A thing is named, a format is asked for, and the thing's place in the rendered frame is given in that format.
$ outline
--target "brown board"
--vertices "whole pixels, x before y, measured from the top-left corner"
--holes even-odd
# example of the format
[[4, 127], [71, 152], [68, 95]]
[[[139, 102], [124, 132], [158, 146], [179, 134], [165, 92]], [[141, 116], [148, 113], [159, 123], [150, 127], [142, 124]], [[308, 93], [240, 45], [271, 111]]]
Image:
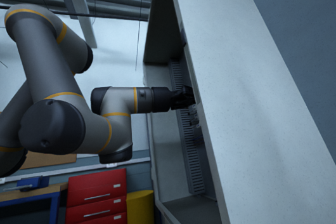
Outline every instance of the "brown board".
[[76, 159], [76, 154], [52, 155], [28, 151], [27, 158], [20, 169], [37, 168], [57, 164], [68, 164], [70, 162], [76, 162]]

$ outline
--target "white label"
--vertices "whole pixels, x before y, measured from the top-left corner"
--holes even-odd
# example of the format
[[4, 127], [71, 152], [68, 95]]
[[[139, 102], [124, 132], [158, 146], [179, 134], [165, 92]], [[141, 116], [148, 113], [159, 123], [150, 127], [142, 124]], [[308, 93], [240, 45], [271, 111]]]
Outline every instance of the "white label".
[[107, 164], [106, 168], [113, 168], [113, 167], [117, 167], [118, 164], [117, 163], [113, 163], [113, 164]]

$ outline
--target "robotic arm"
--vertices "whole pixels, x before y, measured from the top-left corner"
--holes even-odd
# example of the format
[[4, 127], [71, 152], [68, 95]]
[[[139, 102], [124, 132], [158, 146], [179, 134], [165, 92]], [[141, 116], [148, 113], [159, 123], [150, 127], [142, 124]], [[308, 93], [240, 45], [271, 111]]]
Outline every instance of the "robotic arm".
[[98, 154], [102, 164], [132, 157], [131, 114], [167, 112], [195, 103], [190, 87], [96, 88], [88, 107], [74, 79], [93, 60], [91, 48], [52, 12], [31, 4], [10, 8], [7, 33], [16, 42], [27, 81], [0, 114], [0, 177], [23, 164], [26, 149], [47, 154]]

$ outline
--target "drawer handle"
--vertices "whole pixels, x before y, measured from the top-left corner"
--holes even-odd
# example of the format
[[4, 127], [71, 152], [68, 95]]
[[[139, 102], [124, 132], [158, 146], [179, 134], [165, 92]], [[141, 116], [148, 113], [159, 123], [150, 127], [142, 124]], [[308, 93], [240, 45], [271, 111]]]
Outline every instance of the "drawer handle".
[[87, 198], [87, 199], [84, 199], [84, 200], [86, 201], [88, 199], [97, 199], [97, 198], [106, 197], [106, 196], [110, 196], [110, 194], [104, 194], [104, 195], [100, 195], [100, 196], [96, 196], [96, 197]]
[[89, 217], [89, 216], [93, 216], [93, 215], [97, 215], [97, 214], [102, 214], [102, 213], [108, 213], [109, 211], [111, 211], [111, 210], [106, 210], [106, 211], [102, 211], [102, 212], [99, 212], [99, 213], [91, 213], [91, 214], [84, 215], [84, 217]]

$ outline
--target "red tool chest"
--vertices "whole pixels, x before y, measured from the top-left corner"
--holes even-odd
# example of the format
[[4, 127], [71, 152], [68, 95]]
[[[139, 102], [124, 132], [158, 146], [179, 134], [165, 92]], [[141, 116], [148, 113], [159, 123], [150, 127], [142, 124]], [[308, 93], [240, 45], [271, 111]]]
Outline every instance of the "red tool chest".
[[126, 224], [126, 194], [126, 169], [70, 177], [65, 223]]

